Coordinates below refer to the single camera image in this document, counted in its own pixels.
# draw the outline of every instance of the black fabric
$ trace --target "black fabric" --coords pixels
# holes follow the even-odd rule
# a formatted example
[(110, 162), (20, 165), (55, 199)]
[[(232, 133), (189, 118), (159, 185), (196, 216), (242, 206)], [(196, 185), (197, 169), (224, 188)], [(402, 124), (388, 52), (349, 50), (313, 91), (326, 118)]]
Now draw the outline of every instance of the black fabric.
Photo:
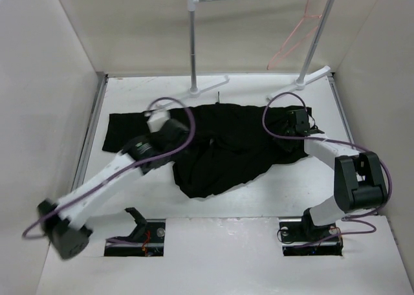
[[(287, 112), (299, 108), (270, 108), (266, 119), (269, 130), (285, 134)], [(196, 135), (189, 153), (173, 165), (175, 183), (190, 198), (218, 195), (255, 179), (273, 164), (290, 164), (307, 156), (303, 141), (289, 141), (287, 149), (265, 132), (261, 125), (264, 107), (211, 104), (190, 109)], [(183, 109), (169, 112), (188, 125)], [(144, 113), (110, 114), (102, 149), (116, 153), (132, 138), (148, 133), (147, 120)]]

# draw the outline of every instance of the robotic arm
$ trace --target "robotic arm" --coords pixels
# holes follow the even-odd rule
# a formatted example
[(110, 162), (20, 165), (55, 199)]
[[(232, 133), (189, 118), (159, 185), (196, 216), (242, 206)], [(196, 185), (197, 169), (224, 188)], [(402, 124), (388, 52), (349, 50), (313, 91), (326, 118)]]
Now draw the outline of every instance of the robotic arm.
[[(292, 117), (294, 119), (290, 121), (290, 126), (294, 134), (306, 137), (315, 130), (320, 132), (317, 128), (311, 129), (306, 109), (293, 111)], [(113, 161), (84, 185), (55, 203), (44, 200), (39, 204), (38, 214), (41, 220), (51, 212), (58, 212), (51, 218), (43, 219), (41, 228), (62, 259), (78, 255), (99, 232), (98, 226), (106, 226), (105, 223), (96, 223), (98, 219), (103, 220), (101, 217), (90, 218), (105, 201), (122, 190), (123, 186), (152, 169), (177, 160), (185, 153), (181, 151), (138, 167), (133, 166), (136, 161), (173, 151), (188, 138), (188, 129), (178, 121), (169, 119), (166, 111), (153, 114), (148, 126), (150, 134), (130, 141)], [(328, 140), (325, 135), (318, 137)], [(337, 220), (356, 210), (377, 208), (387, 201), (388, 194), (378, 156), (372, 152), (360, 153), (326, 140), (303, 141), (307, 154), (315, 156), (334, 170), (334, 195), (321, 204), (306, 209), (301, 222), (290, 228), (289, 232), (299, 234), (302, 238), (300, 241), (323, 239), (327, 236), (329, 227)], [(124, 237), (127, 240), (134, 242), (134, 239), (144, 233), (146, 220), (134, 208), (128, 208), (117, 216), (120, 219), (133, 218), (138, 225), (135, 229), (128, 230), (129, 235)], [(117, 227), (113, 230), (117, 234), (108, 234), (108, 237), (127, 235), (119, 234)]]

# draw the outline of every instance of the black cloth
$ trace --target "black cloth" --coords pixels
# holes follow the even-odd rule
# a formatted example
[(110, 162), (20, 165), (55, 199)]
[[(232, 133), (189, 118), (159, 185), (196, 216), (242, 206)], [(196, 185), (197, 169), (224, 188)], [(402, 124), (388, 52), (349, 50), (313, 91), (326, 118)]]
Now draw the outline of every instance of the black cloth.
[[(286, 134), (287, 112), (300, 107), (273, 107), (266, 125)], [(303, 141), (289, 148), (268, 135), (261, 124), (264, 107), (211, 104), (190, 108), (196, 134), (189, 153), (173, 165), (175, 183), (190, 198), (218, 195), (265, 173), (273, 164), (290, 164), (306, 157)], [(171, 109), (171, 118), (188, 126), (183, 109)], [(132, 138), (149, 132), (144, 113), (110, 114), (103, 150), (116, 153)]]

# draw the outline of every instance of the white table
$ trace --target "white table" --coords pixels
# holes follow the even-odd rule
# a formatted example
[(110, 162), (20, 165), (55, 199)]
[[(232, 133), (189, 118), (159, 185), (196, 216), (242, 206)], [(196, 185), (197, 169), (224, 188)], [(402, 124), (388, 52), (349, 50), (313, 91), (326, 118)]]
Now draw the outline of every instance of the white table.
[[(230, 83), (219, 89), (220, 100), (265, 105), (268, 93), (294, 78), (231, 75)], [(213, 79), (216, 76), (201, 76), (199, 82)], [(185, 91), (188, 82), (188, 77), (111, 78), (86, 179), (113, 158), (101, 150), (110, 113), (143, 111), (159, 96)], [(321, 129), (331, 138), (347, 140), (327, 78), (299, 94), (312, 107)], [(217, 91), (211, 91), (186, 104), (216, 101)], [(296, 104), (291, 97), (275, 102), (275, 106), (291, 104)], [(188, 199), (174, 185), (170, 166), (165, 166), (121, 191), (96, 213), (116, 213), (135, 206), (148, 219), (168, 217), (164, 257), (102, 257), (104, 242), (97, 241), (74, 259), (62, 262), (51, 248), (37, 294), (412, 295), (385, 217), (367, 218), (376, 225), (377, 233), (346, 237), (343, 257), (283, 257), (276, 239), (277, 216), (301, 215), (304, 209), (330, 197), (332, 188), (331, 169), (309, 157), (273, 166), (253, 182), (222, 195)], [(364, 228), (343, 222), (338, 226), (343, 231)]]

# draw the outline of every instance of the beige wall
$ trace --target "beige wall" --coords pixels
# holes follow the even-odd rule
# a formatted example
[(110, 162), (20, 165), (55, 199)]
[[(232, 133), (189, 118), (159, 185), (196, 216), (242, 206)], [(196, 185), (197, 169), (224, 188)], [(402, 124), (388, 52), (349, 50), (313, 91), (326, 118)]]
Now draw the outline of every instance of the beige wall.
[(414, 282), (413, 1), (379, 0), (335, 76), (355, 140), (376, 151), (390, 168), (395, 189), (386, 213), (411, 283)]
[[(337, 0), (313, 70), (335, 71), (376, 0)], [(95, 69), (117, 74), (187, 74), (186, 0), (61, 0)], [(265, 72), (300, 20), (306, 0), (233, 0), (200, 4), (197, 66), (201, 72)], [(321, 13), (326, 0), (312, 0)], [(315, 22), (299, 31), (300, 38)], [(304, 43), (275, 72), (297, 72)]]
[(0, 294), (35, 294), (46, 240), (23, 241), (68, 192), (97, 77), (59, 0), (0, 0)]

